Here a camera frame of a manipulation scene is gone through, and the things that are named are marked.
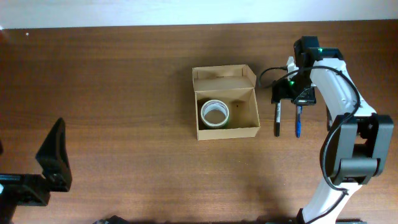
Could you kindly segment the black and white sharpie marker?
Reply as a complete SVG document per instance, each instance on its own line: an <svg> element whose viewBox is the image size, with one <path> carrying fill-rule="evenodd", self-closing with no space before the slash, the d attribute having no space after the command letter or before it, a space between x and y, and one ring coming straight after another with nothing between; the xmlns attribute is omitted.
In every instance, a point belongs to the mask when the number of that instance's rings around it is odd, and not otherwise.
<svg viewBox="0 0 398 224"><path fill-rule="evenodd" d="M281 105L280 102L277 102L275 104L275 120L274 120L274 135L275 137L280 136L280 111L281 111Z"/></svg>

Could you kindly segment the brown cardboard box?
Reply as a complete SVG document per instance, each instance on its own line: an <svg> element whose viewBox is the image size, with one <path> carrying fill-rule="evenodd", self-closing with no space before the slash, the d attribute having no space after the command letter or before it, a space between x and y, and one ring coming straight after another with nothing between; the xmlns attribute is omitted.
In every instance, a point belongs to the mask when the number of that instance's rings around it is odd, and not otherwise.
<svg viewBox="0 0 398 224"><path fill-rule="evenodd" d="M251 138L260 130L256 101L256 76L248 65L222 65L192 69L195 94L197 139ZM200 110L208 100L220 100L229 108L229 123L224 128L207 128Z"/></svg>

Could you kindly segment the cream masking tape roll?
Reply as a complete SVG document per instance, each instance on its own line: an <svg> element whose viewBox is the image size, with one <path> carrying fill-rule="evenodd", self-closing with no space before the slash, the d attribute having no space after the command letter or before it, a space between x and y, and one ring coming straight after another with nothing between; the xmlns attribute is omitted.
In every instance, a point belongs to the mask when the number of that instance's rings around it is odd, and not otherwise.
<svg viewBox="0 0 398 224"><path fill-rule="evenodd" d="M200 117L207 128L219 129L225 127L229 121L229 108L223 101L208 100L200 110Z"/></svg>

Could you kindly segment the green tape roll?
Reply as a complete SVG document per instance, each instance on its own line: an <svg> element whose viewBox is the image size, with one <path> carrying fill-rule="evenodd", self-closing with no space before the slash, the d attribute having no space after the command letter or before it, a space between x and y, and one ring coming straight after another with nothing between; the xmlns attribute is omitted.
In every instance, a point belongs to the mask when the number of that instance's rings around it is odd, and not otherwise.
<svg viewBox="0 0 398 224"><path fill-rule="evenodd" d="M205 115L204 123L208 128L224 128L229 123L229 116L224 111L211 110Z"/></svg>

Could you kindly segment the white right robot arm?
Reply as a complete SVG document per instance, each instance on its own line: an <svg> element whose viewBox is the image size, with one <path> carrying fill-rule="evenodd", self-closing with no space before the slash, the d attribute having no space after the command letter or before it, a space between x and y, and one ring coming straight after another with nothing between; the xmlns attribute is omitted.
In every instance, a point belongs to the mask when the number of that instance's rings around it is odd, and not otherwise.
<svg viewBox="0 0 398 224"><path fill-rule="evenodd" d="M339 49L303 36L294 43L294 53L284 67L286 75L270 85L275 128L280 128L281 100L295 104L299 117L303 106L316 103L318 89L326 104L328 134L320 149L322 179L293 222L337 223L352 195L383 172L394 122L361 96Z"/></svg>

